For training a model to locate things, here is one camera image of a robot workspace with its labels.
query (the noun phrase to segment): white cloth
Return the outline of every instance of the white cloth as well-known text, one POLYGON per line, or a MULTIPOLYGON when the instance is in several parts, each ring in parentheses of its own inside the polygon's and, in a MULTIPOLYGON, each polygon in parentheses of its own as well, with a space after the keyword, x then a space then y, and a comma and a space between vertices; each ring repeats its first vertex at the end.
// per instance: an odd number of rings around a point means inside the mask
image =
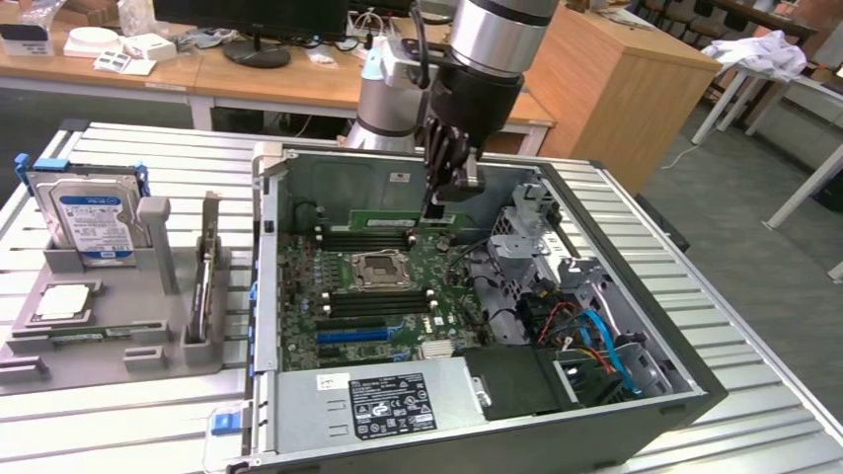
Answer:
POLYGON ((783 82, 798 77, 807 63, 802 49, 786 41, 783 32, 737 41, 713 41, 702 53, 723 64, 721 73, 738 64, 783 82))

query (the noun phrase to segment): green circuit board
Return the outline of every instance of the green circuit board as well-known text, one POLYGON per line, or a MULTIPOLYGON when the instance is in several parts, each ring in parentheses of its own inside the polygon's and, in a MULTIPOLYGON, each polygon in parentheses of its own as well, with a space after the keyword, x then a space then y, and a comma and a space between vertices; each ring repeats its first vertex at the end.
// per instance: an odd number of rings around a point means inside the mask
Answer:
MULTIPOLYGON (((383 230, 390 228, 390 223, 397 224, 394 228, 403 228, 406 221, 415 221, 418 215, 418 212, 354 211, 349 229, 383 230)), ((483 328, 475 323, 481 311, 475 292, 465 286, 462 278, 457 284, 450 284, 446 276, 449 263, 466 246, 451 247, 442 244, 445 236, 459 231, 469 222, 462 215, 447 215, 442 222, 413 227, 415 246, 397 254, 410 274, 409 285, 402 289, 433 289, 438 306, 427 313, 381 316, 386 321, 389 340, 378 342, 321 345, 317 339, 317 323, 330 319, 323 311, 323 305, 329 302, 325 301, 322 294, 361 292, 357 286, 354 259, 366 253, 323 251, 318 248, 313 236, 297 235, 282 239, 279 264, 283 282, 283 370, 307 370, 369 361, 381 363, 413 360, 418 358, 417 349, 425 341, 451 340, 457 349, 479 346, 478 331, 483 331, 483 328), (331 350, 333 356, 321 356, 321 349, 331 350)))

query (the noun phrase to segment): cpu socket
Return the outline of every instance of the cpu socket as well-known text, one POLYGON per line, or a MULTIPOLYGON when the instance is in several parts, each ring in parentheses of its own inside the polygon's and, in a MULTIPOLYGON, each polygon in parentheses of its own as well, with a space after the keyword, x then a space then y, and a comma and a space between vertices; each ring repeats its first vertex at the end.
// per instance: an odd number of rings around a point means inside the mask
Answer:
POLYGON ((406 288, 410 286, 407 257, 398 251, 353 255, 355 287, 362 289, 406 288))

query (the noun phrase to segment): monitor stand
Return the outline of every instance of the monitor stand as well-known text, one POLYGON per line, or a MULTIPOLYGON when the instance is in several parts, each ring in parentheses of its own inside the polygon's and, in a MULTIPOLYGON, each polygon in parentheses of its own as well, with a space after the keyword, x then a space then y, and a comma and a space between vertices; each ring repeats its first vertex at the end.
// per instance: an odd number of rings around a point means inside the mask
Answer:
POLYGON ((290 62, 290 52, 281 44, 262 42, 262 36, 255 34, 253 41, 233 41, 223 45, 223 53, 238 64, 261 69, 286 66, 290 62))

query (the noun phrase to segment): motherboard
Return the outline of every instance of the motherboard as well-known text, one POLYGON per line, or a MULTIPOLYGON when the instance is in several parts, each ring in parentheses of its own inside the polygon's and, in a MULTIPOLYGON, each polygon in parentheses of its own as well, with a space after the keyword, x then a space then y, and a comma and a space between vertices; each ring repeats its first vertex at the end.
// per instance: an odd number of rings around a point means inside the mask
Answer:
POLYGON ((463 214, 353 211, 279 241, 283 370, 451 356, 487 337, 463 214))

